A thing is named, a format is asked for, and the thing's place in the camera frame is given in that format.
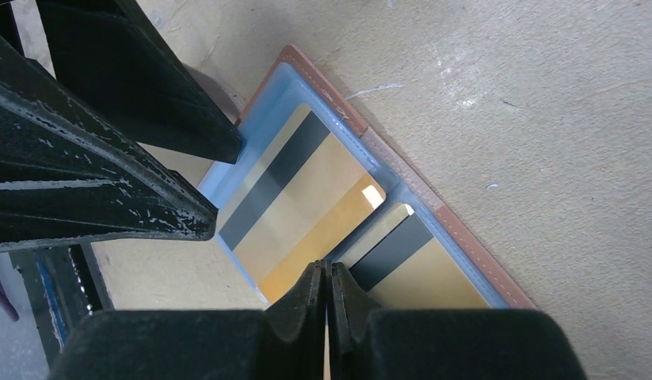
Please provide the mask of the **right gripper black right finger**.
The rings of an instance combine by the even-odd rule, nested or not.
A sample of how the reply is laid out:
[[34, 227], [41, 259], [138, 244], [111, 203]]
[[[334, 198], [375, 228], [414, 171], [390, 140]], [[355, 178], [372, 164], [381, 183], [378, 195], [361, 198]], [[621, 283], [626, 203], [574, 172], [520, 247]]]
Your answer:
[[566, 335], [527, 309], [393, 310], [327, 262], [334, 379], [584, 379]]

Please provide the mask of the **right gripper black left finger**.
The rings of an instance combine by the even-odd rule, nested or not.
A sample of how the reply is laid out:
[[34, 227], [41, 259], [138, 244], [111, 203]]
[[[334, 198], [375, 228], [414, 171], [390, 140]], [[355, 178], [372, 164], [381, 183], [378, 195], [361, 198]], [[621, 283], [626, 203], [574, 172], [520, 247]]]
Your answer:
[[325, 268], [266, 310], [114, 310], [87, 317], [51, 379], [320, 379]]

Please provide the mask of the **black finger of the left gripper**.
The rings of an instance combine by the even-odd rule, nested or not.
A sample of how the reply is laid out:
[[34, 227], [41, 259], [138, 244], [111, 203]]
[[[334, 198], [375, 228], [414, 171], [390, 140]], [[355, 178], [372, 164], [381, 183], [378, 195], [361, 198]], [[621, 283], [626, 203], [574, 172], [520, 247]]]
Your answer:
[[216, 208], [0, 34], [0, 253], [207, 241]]
[[56, 79], [136, 142], [235, 163], [242, 137], [135, 1], [38, 1]]

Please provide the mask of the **gold striped credit card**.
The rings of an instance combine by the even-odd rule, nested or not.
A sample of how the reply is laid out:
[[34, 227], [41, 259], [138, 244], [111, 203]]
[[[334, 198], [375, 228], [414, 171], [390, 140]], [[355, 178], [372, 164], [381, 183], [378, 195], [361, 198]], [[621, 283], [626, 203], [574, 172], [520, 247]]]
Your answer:
[[218, 235], [275, 302], [386, 197], [370, 169], [300, 104], [225, 203]]

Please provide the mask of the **pink card holder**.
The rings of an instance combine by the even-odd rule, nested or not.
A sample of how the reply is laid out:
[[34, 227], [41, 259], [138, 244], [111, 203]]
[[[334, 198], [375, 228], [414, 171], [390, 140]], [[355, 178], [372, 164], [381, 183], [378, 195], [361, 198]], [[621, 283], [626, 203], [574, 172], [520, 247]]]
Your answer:
[[218, 208], [217, 242], [266, 302], [330, 260], [387, 307], [533, 307], [296, 47], [281, 50], [237, 127], [238, 161], [215, 163], [198, 188]]

